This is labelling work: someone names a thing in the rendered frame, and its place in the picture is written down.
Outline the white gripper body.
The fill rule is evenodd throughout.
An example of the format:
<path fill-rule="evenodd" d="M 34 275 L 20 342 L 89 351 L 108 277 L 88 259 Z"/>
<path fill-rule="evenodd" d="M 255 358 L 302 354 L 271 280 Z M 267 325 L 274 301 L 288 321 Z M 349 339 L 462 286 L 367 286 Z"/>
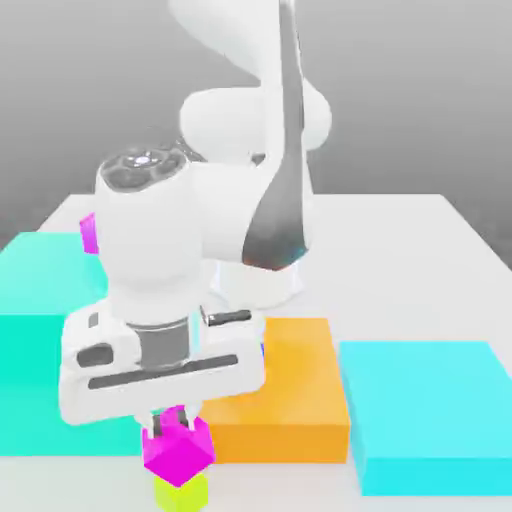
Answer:
<path fill-rule="evenodd" d="M 136 416 L 258 390 L 265 381 L 259 314 L 190 321 L 190 353 L 142 361 L 138 331 L 105 314 L 73 314 L 62 335 L 58 403 L 70 425 Z"/>

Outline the large cyan box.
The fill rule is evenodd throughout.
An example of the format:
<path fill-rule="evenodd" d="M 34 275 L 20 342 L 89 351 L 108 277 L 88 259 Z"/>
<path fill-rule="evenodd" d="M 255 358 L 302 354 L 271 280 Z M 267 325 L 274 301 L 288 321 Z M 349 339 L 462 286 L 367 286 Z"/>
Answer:
<path fill-rule="evenodd" d="M 512 496 L 512 378 L 485 342 L 343 342 L 365 496 Z"/>

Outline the small yellow-green cube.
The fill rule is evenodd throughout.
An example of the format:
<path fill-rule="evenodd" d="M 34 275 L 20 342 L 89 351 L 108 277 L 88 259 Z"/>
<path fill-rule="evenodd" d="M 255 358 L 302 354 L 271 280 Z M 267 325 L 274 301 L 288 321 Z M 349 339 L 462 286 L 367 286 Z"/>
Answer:
<path fill-rule="evenodd" d="M 200 512 L 209 501 L 208 479 L 199 473 L 176 487 L 162 478 L 154 477 L 154 496 L 163 512 Z"/>

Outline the large orange box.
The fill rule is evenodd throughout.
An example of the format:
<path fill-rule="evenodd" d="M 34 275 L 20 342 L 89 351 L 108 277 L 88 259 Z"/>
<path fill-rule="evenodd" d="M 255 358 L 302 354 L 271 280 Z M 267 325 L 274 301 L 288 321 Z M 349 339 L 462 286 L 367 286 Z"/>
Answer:
<path fill-rule="evenodd" d="M 218 464 L 346 462 L 350 417 L 329 322 L 269 318 L 266 380 L 204 403 Z"/>

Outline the large turquoise box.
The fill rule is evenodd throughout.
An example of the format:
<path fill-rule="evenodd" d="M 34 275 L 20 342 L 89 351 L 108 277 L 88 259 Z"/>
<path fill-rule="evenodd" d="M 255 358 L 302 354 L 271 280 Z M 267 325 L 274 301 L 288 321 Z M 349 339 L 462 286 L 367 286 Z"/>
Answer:
<path fill-rule="evenodd" d="M 140 455 L 132 418 L 72 427 L 58 407 L 64 320 L 106 285 L 76 233 L 23 232 L 0 251 L 0 457 Z"/>

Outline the small magenta cube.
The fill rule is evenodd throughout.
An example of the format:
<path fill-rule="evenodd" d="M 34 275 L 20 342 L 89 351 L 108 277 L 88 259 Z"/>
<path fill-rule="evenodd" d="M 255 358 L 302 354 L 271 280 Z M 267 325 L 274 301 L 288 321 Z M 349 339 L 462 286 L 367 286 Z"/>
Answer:
<path fill-rule="evenodd" d="M 183 406 L 169 408 L 154 417 L 160 434 L 148 437 L 141 429 L 144 467 L 181 487 L 215 461 L 215 450 L 208 424 L 200 417 L 190 429 Z"/>
<path fill-rule="evenodd" d="M 91 212 L 82 218 L 79 222 L 79 228 L 84 252 L 87 254 L 98 254 L 95 214 Z"/>

